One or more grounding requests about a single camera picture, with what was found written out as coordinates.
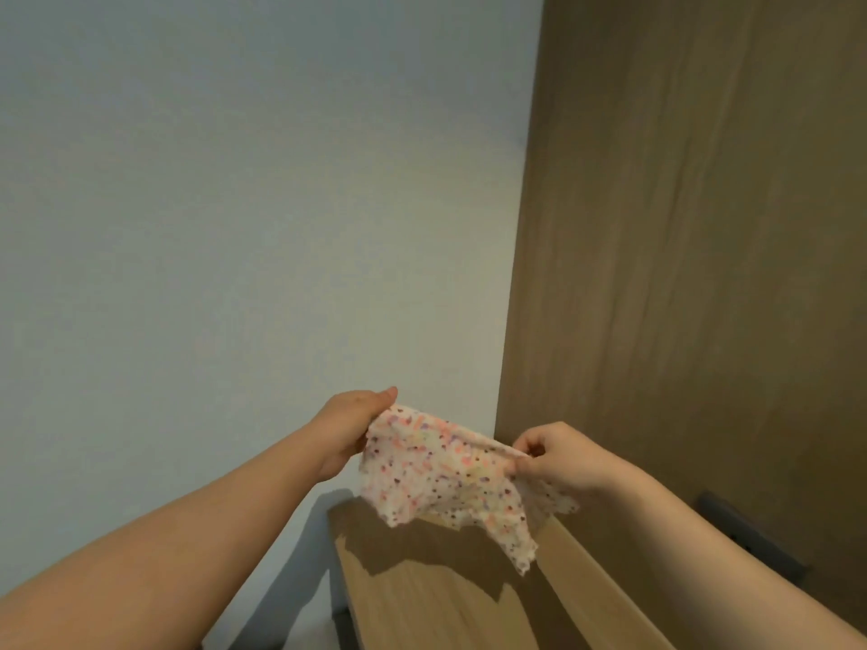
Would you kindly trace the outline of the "person's right hand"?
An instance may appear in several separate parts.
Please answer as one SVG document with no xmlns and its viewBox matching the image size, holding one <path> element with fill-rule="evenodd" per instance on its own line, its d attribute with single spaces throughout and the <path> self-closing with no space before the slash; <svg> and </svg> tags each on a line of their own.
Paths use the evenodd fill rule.
<svg viewBox="0 0 867 650">
<path fill-rule="evenodd" d="M 604 449 L 564 422 L 543 426 L 563 427 L 562 444 L 558 447 L 561 479 L 546 482 L 576 495 L 596 495 L 608 499 L 634 496 L 654 482 L 644 470 Z"/>
</svg>

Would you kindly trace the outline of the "tall wooden wardrobe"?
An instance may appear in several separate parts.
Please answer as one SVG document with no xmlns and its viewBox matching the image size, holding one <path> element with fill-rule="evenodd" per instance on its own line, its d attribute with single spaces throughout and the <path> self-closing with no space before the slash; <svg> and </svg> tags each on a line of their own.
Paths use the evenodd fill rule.
<svg viewBox="0 0 867 650">
<path fill-rule="evenodd" d="M 495 438 L 557 421 L 867 635 L 867 0 L 545 0 Z"/>
</svg>

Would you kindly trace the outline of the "person's left hand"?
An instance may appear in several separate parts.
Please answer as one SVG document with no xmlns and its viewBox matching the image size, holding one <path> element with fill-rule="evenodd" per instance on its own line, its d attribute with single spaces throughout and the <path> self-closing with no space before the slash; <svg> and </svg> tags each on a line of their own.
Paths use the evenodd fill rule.
<svg viewBox="0 0 867 650">
<path fill-rule="evenodd" d="M 368 390 L 337 393 L 304 426 L 303 435 L 310 444 L 309 452 L 315 459 L 319 483 L 337 476 L 366 446 L 368 427 L 375 419 L 367 421 L 357 415 L 356 391 Z"/>
</svg>

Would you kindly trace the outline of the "white floral dotted cloth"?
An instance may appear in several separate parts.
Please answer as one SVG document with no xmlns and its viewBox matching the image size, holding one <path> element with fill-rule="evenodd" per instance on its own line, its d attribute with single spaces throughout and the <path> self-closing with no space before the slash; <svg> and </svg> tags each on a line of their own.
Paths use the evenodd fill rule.
<svg viewBox="0 0 867 650">
<path fill-rule="evenodd" d="M 368 427 L 361 496 L 391 528 L 421 516 L 452 529 L 479 527 L 524 575 L 536 559 L 537 531 L 579 506 L 554 484 L 508 476 L 520 456 L 489 436 L 396 404 Z"/>
</svg>

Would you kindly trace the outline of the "light wooden cabinet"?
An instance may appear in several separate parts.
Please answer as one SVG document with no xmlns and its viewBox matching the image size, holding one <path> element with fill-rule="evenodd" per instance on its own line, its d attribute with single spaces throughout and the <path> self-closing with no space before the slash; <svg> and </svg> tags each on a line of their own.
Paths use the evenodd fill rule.
<svg viewBox="0 0 867 650">
<path fill-rule="evenodd" d="M 478 528 L 390 528 L 361 498 L 328 513 L 362 650 L 675 650 L 551 518 L 519 575 Z"/>
</svg>

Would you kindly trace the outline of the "person's left forearm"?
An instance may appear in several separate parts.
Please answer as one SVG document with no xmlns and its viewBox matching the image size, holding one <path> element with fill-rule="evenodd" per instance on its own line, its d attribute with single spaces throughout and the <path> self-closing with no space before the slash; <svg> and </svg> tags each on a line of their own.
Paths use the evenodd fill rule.
<svg viewBox="0 0 867 650">
<path fill-rule="evenodd" d="M 193 650 L 319 481 L 301 429 L 0 598 L 0 650 Z"/>
</svg>

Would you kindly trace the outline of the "person's right forearm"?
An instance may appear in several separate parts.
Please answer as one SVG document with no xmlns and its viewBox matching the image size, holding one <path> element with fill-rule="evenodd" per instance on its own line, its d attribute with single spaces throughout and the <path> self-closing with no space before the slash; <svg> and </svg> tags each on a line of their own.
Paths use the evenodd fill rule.
<svg viewBox="0 0 867 650">
<path fill-rule="evenodd" d="M 867 650 L 867 636 L 617 460 L 601 490 L 702 640 L 719 650 Z"/>
</svg>

